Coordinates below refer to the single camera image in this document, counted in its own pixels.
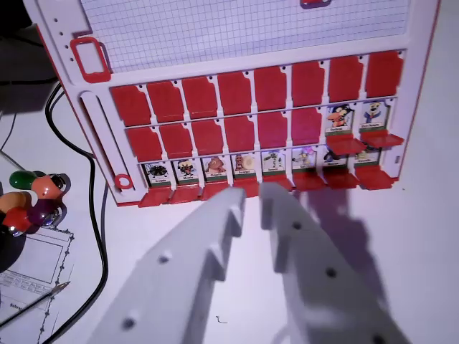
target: black cable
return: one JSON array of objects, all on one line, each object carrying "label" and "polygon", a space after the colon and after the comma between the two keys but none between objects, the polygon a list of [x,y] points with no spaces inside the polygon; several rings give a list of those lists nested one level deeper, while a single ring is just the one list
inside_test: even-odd
[{"label": "black cable", "polygon": [[43,85],[51,84],[57,81],[57,77],[51,77],[49,79],[43,80],[2,80],[0,81],[0,86],[6,85]]},{"label": "black cable", "polygon": [[99,254],[100,254],[100,260],[102,261],[102,276],[100,277],[100,281],[98,286],[95,288],[94,292],[89,296],[89,298],[85,301],[85,303],[82,304],[82,306],[77,310],[75,314],[73,314],[64,324],[62,324],[48,339],[44,341],[44,344],[52,343],[56,339],[58,339],[61,335],[63,335],[67,330],[72,327],[85,313],[86,311],[90,308],[90,306],[93,305],[94,301],[97,300],[99,297],[100,293],[102,292],[105,283],[107,282],[108,278],[108,258],[107,258],[107,252],[105,251],[105,245],[100,237],[99,233],[99,228],[98,228],[98,222],[97,219],[95,218],[95,210],[94,210],[94,180],[95,180],[95,163],[93,158],[85,152],[83,149],[77,147],[73,143],[71,143],[69,140],[67,140],[61,133],[60,131],[56,128],[56,125],[54,124],[52,120],[52,111],[51,111],[51,103],[54,100],[57,92],[61,88],[61,85],[58,84],[52,91],[50,97],[48,98],[48,101],[46,102],[46,106],[44,108],[44,113],[46,115],[46,119],[48,122],[48,125],[51,127],[51,130],[53,133],[59,138],[66,146],[68,146],[70,149],[72,149],[74,152],[84,156],[85,158],[88,159],[90,163],[90,181],[89,181],[89,212],[90,212],[90,218],[91,222],[93,224],[93,230],[94,230],[94,236],[95,240],[98,246]]}]

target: green ball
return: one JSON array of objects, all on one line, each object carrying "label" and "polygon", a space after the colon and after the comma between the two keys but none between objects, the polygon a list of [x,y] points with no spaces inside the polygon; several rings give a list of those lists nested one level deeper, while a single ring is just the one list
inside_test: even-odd
[{"label": "green ball", "polygon": [[19,190],[32,190],[32,183],[37,175],[31,171],[16,171],[9,177],[9,184]]}]

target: gray plastic part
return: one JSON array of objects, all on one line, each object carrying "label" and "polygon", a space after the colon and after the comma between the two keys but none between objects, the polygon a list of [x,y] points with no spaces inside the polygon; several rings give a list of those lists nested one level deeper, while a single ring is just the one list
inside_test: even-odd
[{"label": "gray plastic part", "polygon": [[245,192],[227,188],[170,231],[137,263],[89,343],[201,343],[244,207]]},{"label": "gray plastic part", "polygon": [[292,344],[405,344],[407,339],[300,203],[260,186],[262,228],[283,275]]}]

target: character card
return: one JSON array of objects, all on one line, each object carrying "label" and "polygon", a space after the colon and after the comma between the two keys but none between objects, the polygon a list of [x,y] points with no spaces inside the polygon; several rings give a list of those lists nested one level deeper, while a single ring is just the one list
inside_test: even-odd
[{"label": "character card", "polygon": [[145,174],[148,186],[153,188],[157,186],[171,185],[169,173],[167,172],[168,163],[144,163],[142,165],[143,173]]},{"label": "character card", "polygon": [[326,146],[323,147],[323,167],[346,166],[347,158],[348,156],[338,156]]},{"label": "character card", "polygon": [[195,159],[184,159],[179,161],[174,161],[175,175],[177,177],[178,184],[190,184],[198,183],[198,170],[196,164],[199,163],[199,160]]},{"label": "character card", "polygon": [[227,167],[224,165],[223,156],[202,158],[202,168],[206,181],[222,181],[227,179]]},{"label": "character card", "polygon": [[255,154],[241,153],[231,156],[232,172],[235,178],[255,177]]},{"label": "character card", "polygon": [[356,154],[355,166],[369,166],[377,165],[379,163],[379,157],[381,156],[381,148],[373,148],[366,145],[365,150]]},{"label": "character card", "polygon": [[285,173],[285,154],[280,150],[262,152],[261,161],[264,176]]},{"label": "character card", "polygon": [[385,129],[389,112],[390,106],[383,100],[365,102],[359,132]]},{"label": "character card", "polygon": [[351,104],[328,107],[325,136],[352,133],[355,108]]},{"label": "character card", "polygon": [[292,149],[292,172],[314,170],[316,168],[317,148],[303,147]]}]

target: pen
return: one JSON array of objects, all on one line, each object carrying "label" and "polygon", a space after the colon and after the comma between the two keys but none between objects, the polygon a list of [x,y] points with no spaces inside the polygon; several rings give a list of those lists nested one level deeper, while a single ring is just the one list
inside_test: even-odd
[{"label": "pen", "polygon": [[60,292],[66,286],[68,286],[69,283],[70,283],[70,281],[66,282],[66,283],[61,283],[60,285],[57,285],[56,287],[52,288],[49,292],[47,292],[46,294],[43,294],[42,296],[40,296],[38,299],[36,299],[31,304],[29,304],[26,307],[22,308],[20,311],[14,313],[11,317],[7,318],[6,320],[0,322],[0,328],[3,328],[6,324],[10,323],[12,320],[16,319],[21,314],[25,313],[27,310],[33,308],[35,305],[39,304],[41,301],[47,299],[48,297],[56,295],[58,292]]}]

